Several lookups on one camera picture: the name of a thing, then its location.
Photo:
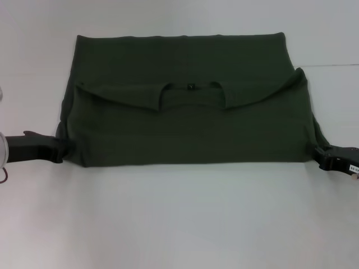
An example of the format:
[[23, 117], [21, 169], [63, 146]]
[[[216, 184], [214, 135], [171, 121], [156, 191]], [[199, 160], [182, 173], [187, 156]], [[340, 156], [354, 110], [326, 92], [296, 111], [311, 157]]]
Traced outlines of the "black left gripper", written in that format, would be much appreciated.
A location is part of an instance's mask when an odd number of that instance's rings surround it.
[[6, 136], [8, 163], [46, 160], [60, 164], [73, 152], [73, 142], [68, 139], [45, 136], [25, 131], [22, 136]]

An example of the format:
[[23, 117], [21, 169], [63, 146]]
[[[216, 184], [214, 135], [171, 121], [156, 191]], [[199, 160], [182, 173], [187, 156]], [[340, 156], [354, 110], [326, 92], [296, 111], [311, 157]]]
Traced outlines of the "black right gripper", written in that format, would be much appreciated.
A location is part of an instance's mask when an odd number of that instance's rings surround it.
[[358, 148], [316, 146], [314, 149], [314, 160], [322, 170], [358, 175]]

